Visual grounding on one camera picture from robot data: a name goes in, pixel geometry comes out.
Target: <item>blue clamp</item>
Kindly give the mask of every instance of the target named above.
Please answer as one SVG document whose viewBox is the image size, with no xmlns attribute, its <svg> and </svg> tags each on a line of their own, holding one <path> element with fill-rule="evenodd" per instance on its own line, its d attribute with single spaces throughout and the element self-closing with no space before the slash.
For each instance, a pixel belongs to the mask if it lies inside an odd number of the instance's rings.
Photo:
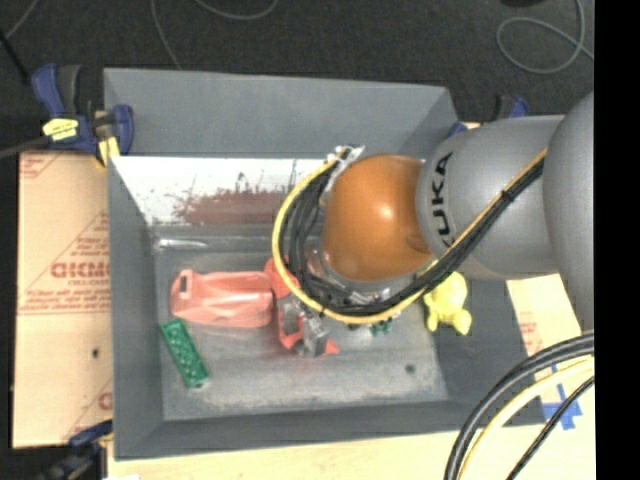
<svg viewBox="0 0 640 480">
<path fill-rule="evenodd" d="M 56 64 L 46 64 L 31 76 L 31 86 L 36 99 L 45 106 L 49 113 L 48 124 L 54 128 L 56 119 L 66 128 L 62 133 L 45 135 L 49 139 L 47 147 L 55 150 L 77 150 L 91 153 L 100 158 L 99 144 L 101 138 L 95 134 L 95 129 L 101 125 L 112 125 L 118 148 L 121 154 L 127 154 L 131 149 L 134 136 L 133 110 L 129 105 L 115 105 L 102 118 L 92 119 L 78 114 L 75 108 L 76 78 L 79 65 L 58 68 Z M 69 120 L 72 126 L 64 125 L 63 120 Z"/>
</svg>

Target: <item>orange object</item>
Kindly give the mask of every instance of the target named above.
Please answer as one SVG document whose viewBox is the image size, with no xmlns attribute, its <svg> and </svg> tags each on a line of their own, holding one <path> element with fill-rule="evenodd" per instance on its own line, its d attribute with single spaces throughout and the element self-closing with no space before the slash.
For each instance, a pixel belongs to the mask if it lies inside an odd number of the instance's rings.
<svg viewBox="0 0 640 480">
<path fill-rule="evenodd" d="M 183 270 L 171 285 L 171 313 L 223 327 L 262 327 L 273 318 L 271 278 L 264 272 Z"/>
<path fill-rule="evenodd" d="M 431 260 L 415 213 L 421 168 L 416 158 L 373 155 L 338 177 L 327 198 L 322 233 L 323 259 L 338 274 L 380 281 Z"/>
</svg>

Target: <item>cardboard sheet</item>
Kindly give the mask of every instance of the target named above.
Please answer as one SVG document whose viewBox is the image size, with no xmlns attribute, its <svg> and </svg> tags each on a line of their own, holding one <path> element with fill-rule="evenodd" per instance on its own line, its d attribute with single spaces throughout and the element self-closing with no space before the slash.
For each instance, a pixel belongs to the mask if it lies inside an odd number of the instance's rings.
<svg viewBox="0 0 640 480">
<path fill-rule="evenodd" d="M 20 157 L 13 446 L 65 443 L 111 416 L 106 169 Z"/>
</svg>

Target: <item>gray bin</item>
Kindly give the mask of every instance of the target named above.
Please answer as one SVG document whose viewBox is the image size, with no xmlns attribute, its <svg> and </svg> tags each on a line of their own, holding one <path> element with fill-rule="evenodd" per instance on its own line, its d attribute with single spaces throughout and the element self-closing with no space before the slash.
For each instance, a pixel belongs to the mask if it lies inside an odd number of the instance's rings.
<svg viewBox="0 0 640 480">
<path fill-rule="evenodd" d="M 377 338 L 327 321 L 341 353 L 309 359 L 280 347 L 273 325 L 249 333 L 191 325 L 211 379 L 185 388 L 159 332 L 170 318 L 171 279 L 185 266 L 259 270 L 271 229 L 159 222 L 140 206 L 141 182 L 125 165 L 135 171 L 149 156 L 212 165 L 219 157 L 318 159 L 346 143 L 422 158 L 457 118 L 440 87 L 137 69 L 104 75 L 105 106 L 131 105 L 136 125 L 130 155 L 109 169 L 117 459 L 453 430 L 524 359 L 504 282 L 474 281 L 469 336 L 429 333 L 416 305 Z M 197 239 L 207 249 L 158 251 L 162 237 Z M 517 421 L 539 422 L 541 412 L 532 407 Z"/>
</svg>

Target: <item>kuka logo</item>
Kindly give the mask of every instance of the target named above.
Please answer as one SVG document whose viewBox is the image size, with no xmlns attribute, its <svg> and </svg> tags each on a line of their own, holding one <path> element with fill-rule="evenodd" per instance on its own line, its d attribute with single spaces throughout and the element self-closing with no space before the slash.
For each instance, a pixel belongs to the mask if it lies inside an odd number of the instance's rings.
<svg viewBox="0 0 640 480">
<path fill-rule="evenodd" d="M 431 181 L 431 191 L 433 192 L 433 198 L 431 199 L 431 205 L 433 209 L 431 211 L 431 214 L 433 215 L 434 220 L 440 221 L 441 225 L 438 227 L 438 234 L 440 235 L 442 243 L 446 247 L 451 247 L 451 244 L 454 242 L 453 237 L 449 238 L 449 242 L 445 240 L 445 238 L 449 237 L 451 228 L 449 227 L 447 214 L 444 211 L 444 197 L 442 196 L 445 176 L 447 174 L 447 162 L 449 162 L 451 155 L 453 155 L 453 151 L 447 153 L 440 160 L 438 160 L 438 163 L 436 164 L 434 179 Z"/>
<path fill-rule="evenodd" d="M 53 263 L 51 265 L 51 275 L 58 279 L 76 277 L 109 277 L 109 263 L 82 262 L 82 263 Z"/>
</svg>

